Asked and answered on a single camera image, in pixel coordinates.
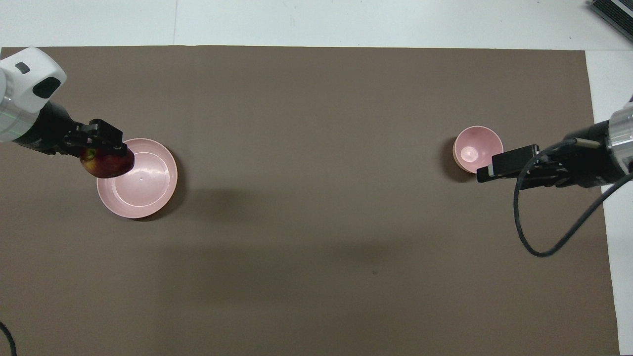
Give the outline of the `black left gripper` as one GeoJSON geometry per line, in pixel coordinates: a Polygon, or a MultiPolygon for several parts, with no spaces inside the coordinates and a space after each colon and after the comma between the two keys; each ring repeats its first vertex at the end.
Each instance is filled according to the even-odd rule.
{"type": "Polygon", "coordinates": [[[46,155],[81,155],[88,147],[124,155],[124,133],[120,129],[93,119],[86,135],[81,133],[83,126],[72,120],[63,106],[50,101],[41,108],[31,128],[13,142],[46,155]]]}

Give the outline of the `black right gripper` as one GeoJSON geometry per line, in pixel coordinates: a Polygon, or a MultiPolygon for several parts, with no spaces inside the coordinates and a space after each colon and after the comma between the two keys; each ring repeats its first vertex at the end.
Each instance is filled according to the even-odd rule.
{"type": "MultiPolygon", "coordinates": [[[[597,148],[570,145],[558,148],[547,155],[548,168],[537,167],[528,171],[519,182],[519,189],[537,187],[583,188],[613,184],[627,175],[627,168],[617,162],[610,147],[609,122],[603,121],[588,128],[574,131],[565,139],[585,139],[599,142],[597,148]]],[[[516,178],[525,165],[538,154],[538,145],[528,145],[492,156],[490,164],[477,169],[477,182],[489,182],[503,178],[516,178]]]]}

